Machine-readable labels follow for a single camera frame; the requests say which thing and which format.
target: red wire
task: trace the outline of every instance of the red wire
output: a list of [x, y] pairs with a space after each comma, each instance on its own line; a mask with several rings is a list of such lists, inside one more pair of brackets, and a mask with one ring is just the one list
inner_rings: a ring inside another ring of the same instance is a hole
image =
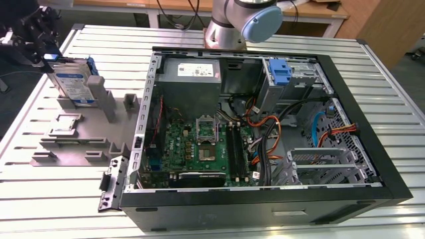
[[158, 120], [157, 120], [157, 124], [154, 126], [154, 132], [153, 132], [153, 137], [149, 143], [149, 146], [151, 145], [153, 141], [154, 141], [154, 137], [157, 136], [157, 132], [159, 129], [159, 120], [161, 120], [161, 115], [162, 115], [162, 108], [163, 108], [163, 96], [161, 96], [161, 109], [159, 109], [159, 116], [158, 116]]
[[[354, 132], [357, 129], [355, 127], [354, 128], [347, 128], [345, 130], [337, 130], [337, 131], [333, 131], [331, 132], [331, 135], [337, 134], [337, 133], [343, 133], [343, 132]], [[321, 137], [319, 137], [319, 140], [318, 140], [318, 144], [317, 144], [317, 147], [319, 148], [323, 141], [325, 141], [325, 138], [327, 137], [327, 132], [325, 132]]]

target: barcode sticker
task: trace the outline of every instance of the barcode sticker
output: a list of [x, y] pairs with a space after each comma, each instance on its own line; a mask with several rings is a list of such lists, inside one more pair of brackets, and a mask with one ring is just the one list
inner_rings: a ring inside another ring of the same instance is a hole
[[190, 63], [178, 64], [177, 76], [213, 77], [213, 65]]
[[253, 110], [255, 113], [259, 113], [259, 109], [258, 109], [255, 106], [251, 107], [251, 110]]

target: yellow wire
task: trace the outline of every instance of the yellow wire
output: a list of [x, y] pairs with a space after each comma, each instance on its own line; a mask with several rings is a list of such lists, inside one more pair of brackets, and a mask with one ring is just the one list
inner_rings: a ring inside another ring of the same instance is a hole
[[353, 127], [355, 124], [350, 124], [347, 126], [342, 126], [342, 127], [338, 127], [338, 128], [333, 128], [331, 130], [339, 130], [339, 129], [345, 129], [345, 128], [349, 128], [349, 127]]

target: label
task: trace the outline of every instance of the label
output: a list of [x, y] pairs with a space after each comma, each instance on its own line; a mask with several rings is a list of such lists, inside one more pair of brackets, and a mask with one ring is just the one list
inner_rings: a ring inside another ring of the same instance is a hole
[[213, 77], [211, 64], [182, 63], [177, 68], [177, 76]]
[[82, 104], [90, 104], [94, 102], [90, 90], [84, 85], [85, 79], [82, 75], [56, 74], [56, 76], [60, 87], [73, 102]]
[[251, 110], [253, 110], [255, 113], [259, 113], [259, 109], [258, 109], [255, 106], [251, 107]]
[[258, 172], [251, 172], [251, 178], [258, 180], [259, 179], [259, 173]]
[[146, 5], [138, 4], [138, 3], [127, 3], [126, 6], [142, 6], [142, 7], [145, 7]]

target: aluminum slotted table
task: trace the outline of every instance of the aluminum slotted table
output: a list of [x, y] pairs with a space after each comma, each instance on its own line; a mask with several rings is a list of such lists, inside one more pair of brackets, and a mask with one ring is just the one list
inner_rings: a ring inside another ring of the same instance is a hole
[[[69, 57], [93, 57], [113, 96], [134, 93], [141, 98], [151, 46], [201, 48], [202, 32], [76, 25], [61, 51]], [[97, 213], [106, 167], [29, 165], [60, 110], [57, 90], [42, 76], [0, 143], [0, 238], [423, 238], [425, 117], [367, 45], [355, 40], [274, 36], [247, 49], [331, 57], [414, 198], [338, 225], [141, 232], [123, 213]]]

